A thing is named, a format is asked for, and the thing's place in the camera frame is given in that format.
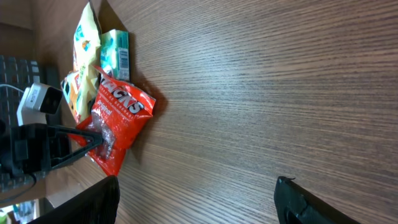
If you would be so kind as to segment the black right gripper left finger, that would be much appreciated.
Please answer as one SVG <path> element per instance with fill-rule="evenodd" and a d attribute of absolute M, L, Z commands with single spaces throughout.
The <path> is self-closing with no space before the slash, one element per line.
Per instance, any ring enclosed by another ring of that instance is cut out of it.
<path fill-rule="evenodd" d="M 114 224 L 119 201 L 118 178 L 110 175 L 32 223 Z"/>

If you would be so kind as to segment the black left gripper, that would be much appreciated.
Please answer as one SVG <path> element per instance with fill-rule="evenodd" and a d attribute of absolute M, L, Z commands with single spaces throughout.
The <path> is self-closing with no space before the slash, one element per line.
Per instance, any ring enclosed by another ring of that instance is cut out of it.
<path fill-rule="evenodd" d="M 26 124 L 1 135 L 1 169 L 10 174 L 50 171 L 102 145 L 101 133 L 64 126 Z"/>

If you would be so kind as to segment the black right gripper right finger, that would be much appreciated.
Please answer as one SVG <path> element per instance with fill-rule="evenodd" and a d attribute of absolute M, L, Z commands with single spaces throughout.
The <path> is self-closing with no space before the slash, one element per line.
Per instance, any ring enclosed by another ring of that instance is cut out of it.
<path fill-rule="evenodd" d="M 280 224 L 359 224 L 284 176 L 277 178 L 274 203 Z"/>

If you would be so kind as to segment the blue yellow snack bag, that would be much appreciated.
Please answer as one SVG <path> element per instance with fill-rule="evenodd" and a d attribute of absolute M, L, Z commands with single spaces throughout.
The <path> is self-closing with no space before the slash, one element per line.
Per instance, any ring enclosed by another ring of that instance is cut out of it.
<path fill-rule="evenodd" d="M 98 91 L 100 28 L 90 2 L 84 7 L 73 35 L 73 70 L 62 80 L 63 95 L 76 123 L 89 117 Z"/>

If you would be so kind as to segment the red candy bag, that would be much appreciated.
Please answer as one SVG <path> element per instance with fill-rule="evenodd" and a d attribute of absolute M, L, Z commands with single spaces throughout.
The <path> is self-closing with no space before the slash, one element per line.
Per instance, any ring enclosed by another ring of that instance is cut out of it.
<path fill-rule="evenodd" d="M 101 76 L 91 114 L 76 128 L 100 133 L 103 143 L 88 155 L 106 175 L 118 175 L 126 151 L 146 122 L 153 117 L 156 99 L 131 83 L 109 77 L 96 66 Z"/>

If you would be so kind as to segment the small teal box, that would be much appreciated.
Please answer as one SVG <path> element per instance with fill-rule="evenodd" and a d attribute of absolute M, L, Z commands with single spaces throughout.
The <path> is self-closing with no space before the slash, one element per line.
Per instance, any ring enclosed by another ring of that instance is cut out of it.
<path fill-rule="evenodd" d="M 101 68 L 111 77 L 130 81 L 129 33 L 110 30 L 101 35 Z"/>

